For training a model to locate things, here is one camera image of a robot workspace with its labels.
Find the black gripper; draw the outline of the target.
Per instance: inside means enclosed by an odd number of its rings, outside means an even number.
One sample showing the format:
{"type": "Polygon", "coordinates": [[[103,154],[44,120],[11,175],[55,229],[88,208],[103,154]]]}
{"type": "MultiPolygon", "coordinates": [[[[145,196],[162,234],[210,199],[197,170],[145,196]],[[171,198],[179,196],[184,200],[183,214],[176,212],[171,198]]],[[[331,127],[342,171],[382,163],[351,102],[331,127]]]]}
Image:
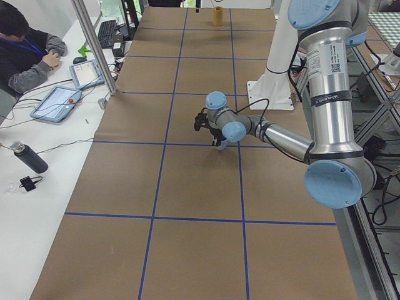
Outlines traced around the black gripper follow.
{"type": "Polygon", "coordinates": [[[224,140],[222,131],[218,128],[213,128],[213,127],[211,127],[209,130],[213,136],[212,145],[218,147],[220,145],[220,141],[224,140]]]}

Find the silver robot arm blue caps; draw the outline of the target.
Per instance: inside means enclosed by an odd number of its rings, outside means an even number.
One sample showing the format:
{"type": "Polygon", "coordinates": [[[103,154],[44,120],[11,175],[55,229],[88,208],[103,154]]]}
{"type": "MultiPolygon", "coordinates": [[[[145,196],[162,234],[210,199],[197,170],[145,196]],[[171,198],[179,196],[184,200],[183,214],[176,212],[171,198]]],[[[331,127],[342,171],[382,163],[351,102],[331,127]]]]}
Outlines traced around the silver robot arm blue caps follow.
{"type": "Polygon", "coordinates": [[[224,149],[251,135],[288,157],[307,164],[304,185],[319,204],[352,206],[376,183],[373,165],[354,140],[346,49],[367,34],[368,1],[283,1],[265,73],[249,93],[266,108],[281,109],[277,80],[288,76],[298,49],[306,53],[312,138],[285,129],[264,116],[232,110],[219,91],[206,97],[194,128],[206,128],[213,145],[224,149]]]}

